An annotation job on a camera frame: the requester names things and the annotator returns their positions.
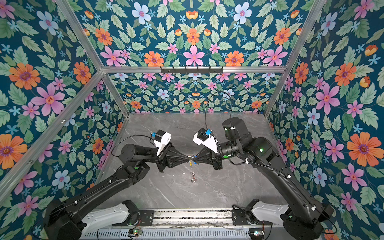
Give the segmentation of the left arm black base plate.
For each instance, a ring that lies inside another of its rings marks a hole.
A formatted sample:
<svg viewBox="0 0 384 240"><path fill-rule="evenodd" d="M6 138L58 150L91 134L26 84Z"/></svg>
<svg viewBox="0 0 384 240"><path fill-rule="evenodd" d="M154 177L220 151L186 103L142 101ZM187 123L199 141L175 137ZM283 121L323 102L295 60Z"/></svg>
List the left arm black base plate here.
<svg viewBox="0 0 384 240"><path fill-rule="evenodd" d="M154 214L153 210L139 210L133 215L129 215L122 223L113 224L113 227L149 227L153 224Z"/></svg>

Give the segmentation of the large black yellow keyring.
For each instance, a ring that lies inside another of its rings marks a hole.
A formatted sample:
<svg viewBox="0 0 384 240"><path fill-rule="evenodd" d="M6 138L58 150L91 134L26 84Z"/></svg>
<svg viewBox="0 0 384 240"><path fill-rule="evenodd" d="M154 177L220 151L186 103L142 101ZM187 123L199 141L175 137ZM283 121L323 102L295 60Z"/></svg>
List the large black yellow keyring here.
<svg viewBox="0 0 384 240"><path fill-rule="evenodd" d="M197 178L196 178L196 173L193 171L193 157L192 156L188 156L188 160L189 160L189 164L190 164L190 169L191 169L191 183L195 183L197 181Z"/></svg>

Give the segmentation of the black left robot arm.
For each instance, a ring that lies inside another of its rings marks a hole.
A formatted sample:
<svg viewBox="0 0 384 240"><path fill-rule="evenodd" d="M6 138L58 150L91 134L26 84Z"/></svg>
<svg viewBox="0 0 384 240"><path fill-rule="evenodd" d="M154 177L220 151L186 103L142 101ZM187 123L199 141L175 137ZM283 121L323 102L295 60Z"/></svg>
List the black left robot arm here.
<svg viewBox="0 0 384 240"><path fill-rule="evenodd" d="M101 211L96 208L142 180L150 170L149 163L156 164L163 172L165 168L189 161L171 143L160 152L156 148L127 144L119 159L124 164L104 181L82 194L63 202L55 200L48 205L43 224L50 240L78 240L87 232L108 225L137 225L140 221L139 209L131 200Z"/></svg>

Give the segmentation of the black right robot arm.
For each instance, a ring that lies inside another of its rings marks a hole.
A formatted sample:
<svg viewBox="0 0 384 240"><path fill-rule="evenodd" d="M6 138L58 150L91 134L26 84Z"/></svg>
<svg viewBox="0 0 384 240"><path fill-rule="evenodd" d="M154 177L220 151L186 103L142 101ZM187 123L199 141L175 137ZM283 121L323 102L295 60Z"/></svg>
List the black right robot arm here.
<svg viewBox="0 0 384 240"><path fill-rule="evenodd" d="M197 145L204 148L193 157L195 163L212 165L222 169L222 161L237 157L241 165L250 165L262 173L279 191L287 202L285 205L266 204L252 200L241 216L254 225L269 222L283 226L296 240L315 240L325 234L322 222L331 218L334 210L330 205L316 200L290 174L283 154L264 137L253 137L246 123L238 118L230 118L222 123L227 142L219 143L213 132L201 128L193 137Z"/></svg>

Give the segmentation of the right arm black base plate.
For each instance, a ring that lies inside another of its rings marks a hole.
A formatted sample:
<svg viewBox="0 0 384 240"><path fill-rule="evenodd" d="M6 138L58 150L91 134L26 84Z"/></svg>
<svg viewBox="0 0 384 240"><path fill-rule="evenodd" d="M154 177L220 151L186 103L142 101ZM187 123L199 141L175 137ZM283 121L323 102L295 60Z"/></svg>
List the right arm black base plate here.
<svg viewBox="0 0 384 240"><path fill-rule="evenodd" d="M234 226L257 226L262 225L263 221L258 220L252 213L253 206L247 205L242 208L232 205L232 221Z"/></svg>

